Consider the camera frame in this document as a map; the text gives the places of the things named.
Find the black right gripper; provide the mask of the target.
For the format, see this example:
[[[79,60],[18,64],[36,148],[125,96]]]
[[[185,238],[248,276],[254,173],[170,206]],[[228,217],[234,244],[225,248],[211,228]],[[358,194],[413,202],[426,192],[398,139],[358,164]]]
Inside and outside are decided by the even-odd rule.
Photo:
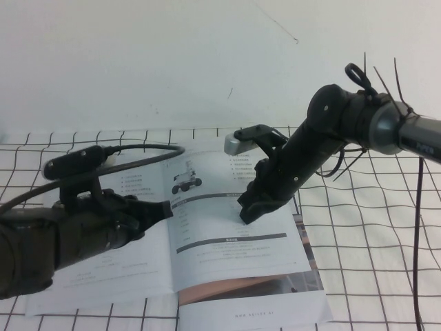
[[[299,169],[299,157],[260,160],[255,166],[256,178],[237,199],[242,221],[249,225],[287,204],[298,189],[295,177],[300,176]]]

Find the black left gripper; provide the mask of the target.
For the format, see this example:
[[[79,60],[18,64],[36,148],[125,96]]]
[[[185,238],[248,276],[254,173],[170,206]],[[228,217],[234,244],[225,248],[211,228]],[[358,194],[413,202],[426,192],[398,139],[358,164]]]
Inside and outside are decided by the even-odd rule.
[[[173,216],[170,201],[140,201],[113,190],[97,190],[80,197],[73,189],[64,188],[54,208],[63,212],[63,218],[57,221],[57,268],[138,241],[146,230]]]

